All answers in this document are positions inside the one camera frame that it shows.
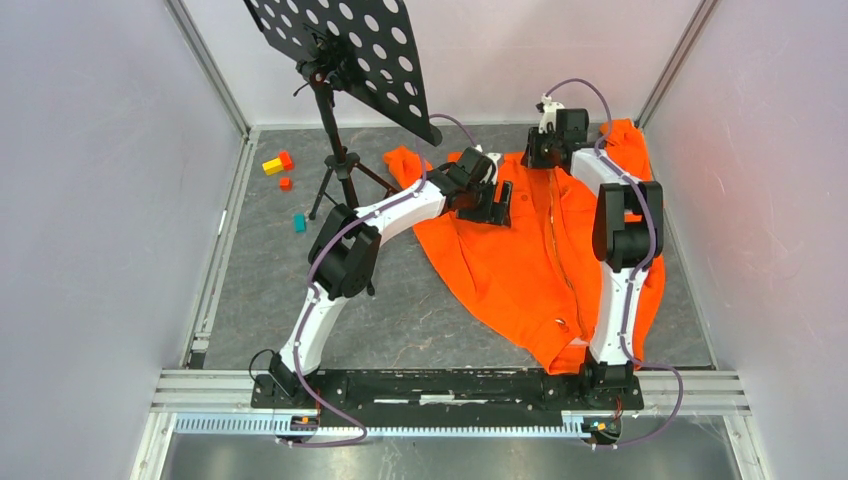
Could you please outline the orange jacket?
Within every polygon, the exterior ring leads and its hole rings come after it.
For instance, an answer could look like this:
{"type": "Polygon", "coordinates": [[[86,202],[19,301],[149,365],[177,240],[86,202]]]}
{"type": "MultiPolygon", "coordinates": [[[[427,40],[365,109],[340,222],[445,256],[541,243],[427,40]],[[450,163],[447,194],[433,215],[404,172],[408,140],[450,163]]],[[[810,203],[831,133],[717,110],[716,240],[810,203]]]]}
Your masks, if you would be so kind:
{"type": "Polygon", "coordinates": [[[499,173],[513,185],[509,227],[454,213],[413,231],[459,302],[526,349],[550,374],[578,372],[595,330],[601,265],[592,251],[596,198],[562,170],[528,170],[508,152],[499,173]]]}

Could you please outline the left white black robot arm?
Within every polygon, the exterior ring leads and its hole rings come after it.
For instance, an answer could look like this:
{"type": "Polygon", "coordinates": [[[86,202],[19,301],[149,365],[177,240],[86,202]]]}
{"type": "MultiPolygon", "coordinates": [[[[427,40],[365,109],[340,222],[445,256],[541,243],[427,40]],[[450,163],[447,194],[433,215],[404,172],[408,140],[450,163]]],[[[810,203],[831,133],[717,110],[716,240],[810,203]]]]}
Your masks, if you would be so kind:
{"type": "Polygon", "coordinates": [[[503,161],[499,153],[469,147],[384,200],[358,208],[340,204],[329,212],[308,254],[307,294],[294,331],[269,365],[281,400],[297,408],[312,399],[309,375],[320,366],[345,304],[371,283],[383,244],[447,213],[474,223],[510,225],[512,184],[498,179],[503,161]]]}

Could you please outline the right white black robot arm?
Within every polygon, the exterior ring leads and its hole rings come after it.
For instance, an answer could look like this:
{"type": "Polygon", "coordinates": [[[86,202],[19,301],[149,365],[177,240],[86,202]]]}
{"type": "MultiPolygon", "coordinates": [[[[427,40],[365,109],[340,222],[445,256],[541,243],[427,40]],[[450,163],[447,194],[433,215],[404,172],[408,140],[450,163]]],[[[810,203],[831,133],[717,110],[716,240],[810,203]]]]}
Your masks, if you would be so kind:
{"type": "Polygon", "coordinates": [[[561,169],[596,197],[592,249],[601,265],[599,319],[577,375],[580,400],[602,408],[635,388],[633,340],[638,300],[661,253],[663,190],[627,173],[599,145],[588,142],[585,109],[540,102],[521,160],[529,169],[561,169]]]}

